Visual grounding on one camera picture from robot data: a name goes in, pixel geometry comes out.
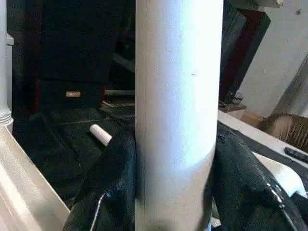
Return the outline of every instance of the black speaker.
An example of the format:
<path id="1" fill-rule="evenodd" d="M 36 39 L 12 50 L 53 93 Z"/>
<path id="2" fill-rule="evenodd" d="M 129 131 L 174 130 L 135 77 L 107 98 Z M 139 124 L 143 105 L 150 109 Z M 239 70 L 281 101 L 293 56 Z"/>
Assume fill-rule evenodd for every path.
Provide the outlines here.
<path id="1" fill-rule="evenodd" d="M 99 105 L 102 98 L 97 96 L 103 95 L 108 80 L 125 0 L 43 0 L 26 5 L 26 63 L 34 111 L 46 105 Z M 68 100 L 70 91 L 86 93 Z"/>

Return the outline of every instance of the white pole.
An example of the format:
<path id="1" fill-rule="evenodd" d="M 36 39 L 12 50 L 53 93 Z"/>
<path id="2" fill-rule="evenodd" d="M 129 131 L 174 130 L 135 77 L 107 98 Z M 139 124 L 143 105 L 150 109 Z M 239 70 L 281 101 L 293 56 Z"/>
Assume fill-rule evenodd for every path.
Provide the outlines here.
<path id="1" fill-rule="evenodd" d="M 137 0 L 137 231 L 210 222 L 222 11 L 223 0 Z"/>
<path id="2" fill-rule="evenodd" d="M 6 34 L 6 0 L 0 0 L 0 126 L 12 119 L 7 105 Z"/>

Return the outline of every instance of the dark floor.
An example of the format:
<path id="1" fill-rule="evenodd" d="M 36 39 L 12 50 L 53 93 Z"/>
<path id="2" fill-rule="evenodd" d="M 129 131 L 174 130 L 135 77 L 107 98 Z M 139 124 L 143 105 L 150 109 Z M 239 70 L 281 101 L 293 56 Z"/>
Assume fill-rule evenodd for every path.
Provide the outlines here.
<path id="1" fill-rule="evenodd" d="M 87 169 L 104 150 L 89 131 L 98 124 L 112 136 L 134 127 L 134 107 L 37 113 L 15 123 L 13 134 L 33 163 L 70 207 Z"/>

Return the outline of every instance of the white wall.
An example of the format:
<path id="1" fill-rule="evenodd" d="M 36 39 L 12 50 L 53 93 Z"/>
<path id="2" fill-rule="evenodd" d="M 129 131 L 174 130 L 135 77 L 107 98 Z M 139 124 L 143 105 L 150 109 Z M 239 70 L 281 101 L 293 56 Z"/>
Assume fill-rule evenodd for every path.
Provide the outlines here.
<path id="1" fill-rule="evenodd" d="M 308 1 L 285 0 L 283 8 L 264 11 L 271 24 L 239 92 L 249 110 L 269 116 L 308 53 Z"/>

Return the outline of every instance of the white pipe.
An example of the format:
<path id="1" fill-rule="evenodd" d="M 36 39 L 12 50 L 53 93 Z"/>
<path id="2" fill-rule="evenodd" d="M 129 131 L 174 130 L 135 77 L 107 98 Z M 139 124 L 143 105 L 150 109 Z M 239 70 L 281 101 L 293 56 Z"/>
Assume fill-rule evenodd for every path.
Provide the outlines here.
<path id="1" fill-rule="evenodd" d="M 104 129 L 102 129 L 97 124 L 93 124 L 90 127 L 90 132 L 104 145 L 107 146 L 111 140 L 111 135 L 109 135 Z"/>
<path id="2" fill-rule="evenodd" d="M 6 40 L 6 0 L 0 0 L 0 126 L 11 121 L 7 105 Z"/>
<path id="3" fill-rule="evenodd" d="M 136 2 L 137 231 L 209 224 L 222 11 L 223 0 Z"/>

